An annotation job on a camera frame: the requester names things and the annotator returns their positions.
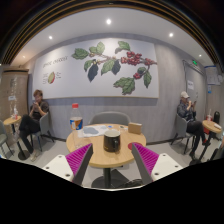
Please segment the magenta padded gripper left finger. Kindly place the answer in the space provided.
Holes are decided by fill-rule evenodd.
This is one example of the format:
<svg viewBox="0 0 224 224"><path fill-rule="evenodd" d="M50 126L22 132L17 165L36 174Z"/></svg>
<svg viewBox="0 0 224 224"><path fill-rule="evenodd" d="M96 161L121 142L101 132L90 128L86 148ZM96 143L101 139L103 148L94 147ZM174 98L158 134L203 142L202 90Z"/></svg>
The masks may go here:
<svg viewBox="0 0 224 224"><path fill-rule="evenodd" d="M43 170L81 186L92 155L93 145L87 144L67 156L57 155Z"/></svg>

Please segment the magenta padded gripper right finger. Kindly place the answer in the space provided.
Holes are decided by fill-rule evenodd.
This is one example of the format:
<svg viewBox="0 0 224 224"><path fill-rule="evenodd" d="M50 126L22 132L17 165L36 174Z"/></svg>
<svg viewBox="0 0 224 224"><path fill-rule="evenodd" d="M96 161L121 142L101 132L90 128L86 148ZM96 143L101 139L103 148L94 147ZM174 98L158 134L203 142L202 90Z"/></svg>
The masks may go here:
<svg viewBox="0 0 224 224"><path fill-rule="evenodd" d="M144 185L182 169L182 166L166 153L157 154L144 146L137 145L131 152Z"/></svg>

